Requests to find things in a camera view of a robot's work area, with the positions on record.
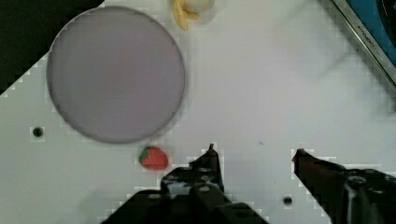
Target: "black object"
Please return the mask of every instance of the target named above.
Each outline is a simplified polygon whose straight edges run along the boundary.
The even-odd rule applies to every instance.
[[[346,169],[319,160],[303,149],[294,156],[294,173],[336,224],[396,222],[396,178],[373,169]]]
[[[291,197],[285,197],[283,198],[283,203],[285,205],[291,205],[293,203],[293,199]]]
[[[210,145],[202,157],[166,175],[161,190],[137,192],[103,224],[265,224],[245,203],[224,195],[218,153]]]
[[[44,131],[42,128],[34,128],[32,133],[36,137],[41,137],[43,135]]]
[[[396,220],[396,177],[373,169],[346,169],[317,159],[303,149],[293,158],[302,180],[334,224],[389,224]],[[224,195],[219,156],[206,154],[166,175],[161,190],[143,190],[103,224],[252,224],[267,223],[245,203]],[[291,197],[284,204],[292,204]]]
[[[104,0],[1,0],[0,94],[33,66],[79,13]]]
[[[396,0],[376,0],[376,5],[388,37],[396,48]]]

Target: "table surface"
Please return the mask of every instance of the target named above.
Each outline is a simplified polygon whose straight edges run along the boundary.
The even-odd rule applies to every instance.
[[[104,3],[113,5],[148,13],[177,40],[188,70],[180,113],[137,144],[92,141],[51,103],[45,56],[0,97],[2,222],[99,223],[211,142],[227,195],[271,223],[330,221],[292,173],[297,148],[348,168],[396,171],[394,90],[318,0],[217,0],[188,32],[175,24],[171,0]],[[40,139],[36,126],[45,129]],[[168,153],[168,170],[138,164],[147,143]]]

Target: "toy strawberry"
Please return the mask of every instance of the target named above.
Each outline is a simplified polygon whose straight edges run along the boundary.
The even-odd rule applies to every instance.
[[[139,156],[139,163],[148,170],[164,170],[169,161],[166,154],[158,147],[145,147]]]

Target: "gray plate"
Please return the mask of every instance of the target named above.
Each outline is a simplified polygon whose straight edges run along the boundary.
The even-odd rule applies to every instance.
[[[154,19],[127,7],[102,7],[70,21],[49,52],[49,94],[80,133],[132,143],[176,114],[185,68],[175,40]]]

